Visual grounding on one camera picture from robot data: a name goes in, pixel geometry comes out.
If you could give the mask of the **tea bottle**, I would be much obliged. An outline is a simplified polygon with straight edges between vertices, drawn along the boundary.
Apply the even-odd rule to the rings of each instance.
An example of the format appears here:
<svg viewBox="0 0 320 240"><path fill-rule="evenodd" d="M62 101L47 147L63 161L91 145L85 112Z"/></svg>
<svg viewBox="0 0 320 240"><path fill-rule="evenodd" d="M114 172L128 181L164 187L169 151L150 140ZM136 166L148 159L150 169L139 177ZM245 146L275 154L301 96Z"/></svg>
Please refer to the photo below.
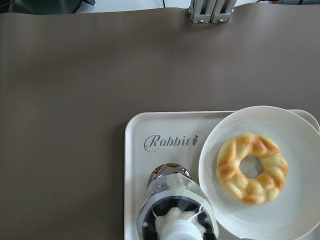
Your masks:
<svg viewBox="0 0 320 240"><path fill-rule="evenodd" d="M141 240L216 240L213 208L187 169L176 163L150 175L136 220Z"/></svg>

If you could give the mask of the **white round plate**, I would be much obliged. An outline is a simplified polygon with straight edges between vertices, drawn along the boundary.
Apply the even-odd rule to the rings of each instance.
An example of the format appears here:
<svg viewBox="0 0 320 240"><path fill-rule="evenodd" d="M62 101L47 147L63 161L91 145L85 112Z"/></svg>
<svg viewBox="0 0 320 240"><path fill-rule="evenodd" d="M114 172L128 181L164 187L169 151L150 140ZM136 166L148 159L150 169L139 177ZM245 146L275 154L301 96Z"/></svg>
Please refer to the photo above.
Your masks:
<svg viewBox="0 0 320 240"><path fill-rule="evenodd" d="M249 205L235 200L217 178L219 149L229 138L245 132L276 142L288 163L284 188L271 202ZM216 220L240 239L297 240L320 222L320 134L289 110L253 106L227 116L203 145L198 178Z"/></svg>

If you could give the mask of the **aluminium frame post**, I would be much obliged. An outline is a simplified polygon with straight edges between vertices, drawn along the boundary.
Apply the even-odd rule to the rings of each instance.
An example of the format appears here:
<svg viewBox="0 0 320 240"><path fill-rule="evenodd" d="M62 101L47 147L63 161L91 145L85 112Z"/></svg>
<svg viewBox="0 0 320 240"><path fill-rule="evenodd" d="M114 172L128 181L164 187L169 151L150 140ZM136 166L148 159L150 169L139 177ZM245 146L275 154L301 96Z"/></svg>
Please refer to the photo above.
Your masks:
<svg viewBox="0 0 320 240"><path fill-rule="evenodd" d="M193 24L227 23L236 0L191 0L188 8L189 19Z"/></svg>

